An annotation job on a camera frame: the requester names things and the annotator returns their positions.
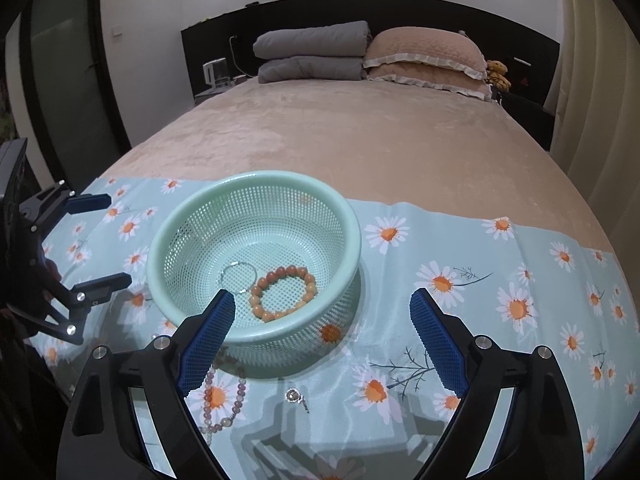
black headboard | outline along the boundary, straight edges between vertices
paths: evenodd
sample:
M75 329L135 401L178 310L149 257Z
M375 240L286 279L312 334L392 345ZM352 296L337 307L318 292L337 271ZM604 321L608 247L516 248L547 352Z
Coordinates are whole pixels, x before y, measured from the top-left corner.
M507 65L512 91L540 104L546 98L558 62L557 41L496 14L461 4L443 0L279 0L249 4L182 32L193 94L208 88L202 73L207 61L226 57L230 74L240 75L232 62L231 36L238 37L234 40L238 66L255 75L264 61L254 56L252 46L261 34L279 28L321 27L356 20L366 20L373 36L388 28L409 25L464 30L486 59ZM514 57L531 63L531 67L514 61Z

teddy bear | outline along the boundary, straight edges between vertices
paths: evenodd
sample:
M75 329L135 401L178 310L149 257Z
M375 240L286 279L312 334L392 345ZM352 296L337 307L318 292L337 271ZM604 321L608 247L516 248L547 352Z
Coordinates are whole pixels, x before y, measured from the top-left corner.
M486 79L487 83L491 83L498 90L502 90L503 92L508 92L511 88L511 83L507 78L505 78L505 74L508 72L508 68L504 63L500 61L487 61L486 62Z

basket rim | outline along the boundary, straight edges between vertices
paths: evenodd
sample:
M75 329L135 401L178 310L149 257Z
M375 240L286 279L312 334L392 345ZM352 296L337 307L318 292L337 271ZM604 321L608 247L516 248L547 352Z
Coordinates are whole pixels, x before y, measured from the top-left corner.
M187 316L175 305L162 277L162 268L168 247L166 240L173 237L185 218L196 211L202 205L203 199L210 194L233 192L248 184L259 185L261 182L268 182L271 185L293 186L303 189L321 200L336 215L343 229L344 254L334 277L307 306L269 323L232 328L225 338L225 344L265 343L284 338L319 319L344 294L353 280L360 261L362 237L358 218L351 205L341 194L316 178L292 171L268 170L241 173L214 182L188 197L171 212L154 235L146 263L146 281L153 302L175 326L180 326Z

gray folded quilt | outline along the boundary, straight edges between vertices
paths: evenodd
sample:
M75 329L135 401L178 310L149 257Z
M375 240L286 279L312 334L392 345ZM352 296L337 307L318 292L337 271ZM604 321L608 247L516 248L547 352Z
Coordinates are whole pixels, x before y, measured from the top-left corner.
M363 57L370 41L367 22L349 22L315 28L273 30L254 43L261 59L292 56Z
M267 61L258 70L258 83L288 79L362 79L361 57L294 56Z

pink pillow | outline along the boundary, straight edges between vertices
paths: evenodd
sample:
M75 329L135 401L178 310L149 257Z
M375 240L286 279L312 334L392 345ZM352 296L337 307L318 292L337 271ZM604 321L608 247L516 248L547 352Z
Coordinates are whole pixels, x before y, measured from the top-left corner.
M439 66L486 78L486 61L478 46L456 32L439 28L398 27L380 32L367 49L364 68L397 61Z
M484 81L471 79L462 72L410 62L386 63L369 70L367 79L393 81L407 85L448 90L484 101L491 100L491 89Z

